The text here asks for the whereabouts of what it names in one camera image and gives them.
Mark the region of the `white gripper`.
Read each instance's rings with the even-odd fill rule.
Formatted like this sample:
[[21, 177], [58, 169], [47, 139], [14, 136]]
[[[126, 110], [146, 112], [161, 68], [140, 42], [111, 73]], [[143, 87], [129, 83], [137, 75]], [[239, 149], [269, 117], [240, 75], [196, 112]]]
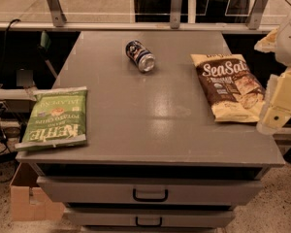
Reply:
[[[277, 31], [277, 28], [273, 29], [255, 44], [254, 49], [264, 53], [274, 52]], [[263, 106], [256, 125], [264, 135], [274, 135], [291, 118], [291, 67], [279, 76], [271, 75], [271, 80], [274, 83], [271, 102]]]

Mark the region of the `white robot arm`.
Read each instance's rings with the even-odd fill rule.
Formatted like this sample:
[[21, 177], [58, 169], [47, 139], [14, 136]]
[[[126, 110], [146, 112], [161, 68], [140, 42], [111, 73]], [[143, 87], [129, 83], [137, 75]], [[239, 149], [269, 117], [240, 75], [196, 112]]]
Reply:
[[261, 52], [273, 52], [275, 60], [286, 67], [279, 76], [270, 75], [265, 104], [257, 123], [260, 133], [273, 135], [291, 118], [291, 11], [281, 25], [254, 48]]

